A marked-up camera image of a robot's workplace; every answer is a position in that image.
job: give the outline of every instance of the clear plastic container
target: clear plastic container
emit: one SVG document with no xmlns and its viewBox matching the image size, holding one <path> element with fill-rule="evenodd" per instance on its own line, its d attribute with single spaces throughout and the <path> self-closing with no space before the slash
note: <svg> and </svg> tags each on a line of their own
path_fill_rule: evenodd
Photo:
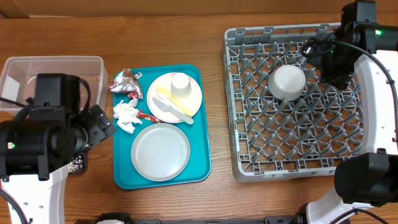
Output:
<svg viewBox="0 0 398 224">
<path fill-rule="evenodd" d="M 98 56 L 39 56 L 11 57 L 7 59 L 0 78 L 1 97 L 26 104 L 34 98 L 36 76 L 39 73 L 65 73 L 85 79 L 91 90 L 90 106 L 98 104 L 105 110 L 108 73 L 104 61 Z M 81 107 L 87 92 L 80 87 Z M 16 114 L 21 108 L 0 101 L 0 110 Z"/>
</svg>

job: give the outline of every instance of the wooden table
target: wooden table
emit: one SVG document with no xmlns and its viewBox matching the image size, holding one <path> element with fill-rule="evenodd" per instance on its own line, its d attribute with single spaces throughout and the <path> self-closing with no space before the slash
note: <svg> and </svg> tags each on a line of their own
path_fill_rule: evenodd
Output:
<svg viewBox="0 0 398 224">
<path fill-rule="evenodd" d="M 0 20 L 0 67 L 8 57 L 99 55 L 111 81 L 123 68 L 191 63 L 202 74 L 213 168 L 195 184 L 125 191 L 113 180 L 113 140 L 90 152 L 89 168 L 68 178 L 67 223 L 95 219 L 101 213 L 129 212 L 134 218 L 161 220 L 263 218 L 292 215 L 333 186 L 332 177 L 239 183 L 232 176 L 228 112 L 221 74 L 224 32 L 232 27 L 312 24 L 340 21 L 339 14 L 268 14 L 240 16 L 97 17 Z M 398 26 L 398 15 L 379 15 L 381 24 Z M 106 114 L 112 116 L 112 94 Z M 10 119 L 6 113 L 0 119 Z M 0 223 L 9 223 L 0 201 Z M 372 211 L 398 223 L 398 205 Z M 360 215 L 354 223 L 375 223 Z"/>
</svg>

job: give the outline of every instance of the crumpled napkin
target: crumpled napkin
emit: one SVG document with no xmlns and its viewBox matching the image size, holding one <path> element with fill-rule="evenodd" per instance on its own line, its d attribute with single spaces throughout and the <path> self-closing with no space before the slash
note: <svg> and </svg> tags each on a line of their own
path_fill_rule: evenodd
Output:
<svg viewBox="0 0 398 224">
<path fill-rule="evenodd" d="M 130 134 L 135 130 L 135 127 L 132 125 L 133 123 L 142 124 L 142 121 L 137 118 L 137 114 L 139 112 L 139 110 L 135 109 L 137 102 L 137 98 L 130 100 L 128 103 L 121 100 L 120 103 L 113 108 L 113 117 L 118 119 L 116 124 Z"/>
</svg>

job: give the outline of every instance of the teal tray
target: teal tray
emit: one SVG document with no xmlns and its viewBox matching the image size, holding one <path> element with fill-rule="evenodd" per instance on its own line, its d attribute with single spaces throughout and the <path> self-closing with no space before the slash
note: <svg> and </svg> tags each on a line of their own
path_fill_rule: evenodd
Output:
<svg viewBox="0 0 398 224">
<path fill-rule="evenodd" d="M 138 68 L 133 69 L 132 71 L 134 74 L 137 72 L 142 73 L 139 83 L 144 92 L 144 99 L 138 100 L 137 109 L 144 110 L 146 114 L 151 114 L 146 99 L 148 88 L 157 77 L 163 74 L 169 72 L 183 72 L 196 80 L 203 91 L 200 71 L 193 65 Z M 113 106 L 118 104 L 121 100 L 128 102 L 129 98 L 125 94 L 114 94 Z M 113 119 L 113 123 L 117 129 L 113 136 L 113 170 L 116 184 L 122 189 L 132 190 L 174 184 L 186 184 L 205 180 L 211 171 L 211 159 L 204 96 L 202 97 L 200 109 L 193 117 L 193 120 L 193 125 L 188 125 L 187 123 L 174 124 L 176 127 L 180 128 L 185 135 L 187 135 L 191 146 L 191 155 L 186 168 L 180 175 L 171 180 L 155 182 L 143 178 L 143 176 L 135 170 L 131 162 L 131 146 L 133 141 L 138 133 L 153 123 L 142 119 L 142 124 L 134 124 L 134 127 L 136 128 L 134 133 L 128 134 L 119 128 L 119 126 L 116 125 L 116 120 Z"/>
</svg>

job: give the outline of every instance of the plastic grid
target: plastic grid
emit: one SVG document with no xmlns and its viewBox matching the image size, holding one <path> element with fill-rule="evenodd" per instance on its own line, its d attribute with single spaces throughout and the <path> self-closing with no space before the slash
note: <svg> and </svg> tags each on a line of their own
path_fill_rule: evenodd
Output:
<svg viewBox="0 0 398 224">
<path fill-rule="evenodd" d="M 359 153 L 363 129 L 358 81 L 353 77 L 345 91 L 324 85 L 320 72 L 299 55 L 305 40 L 327 39 L 338 25 L 226 31 L 224 82 L 233 173 L 239 181 L 332 175 L 339 162 Z M 305 91 L 297 100 L 278 100 L 268 90 L 269 75 L 282 65 L 304 71 Z"/>
</svg>

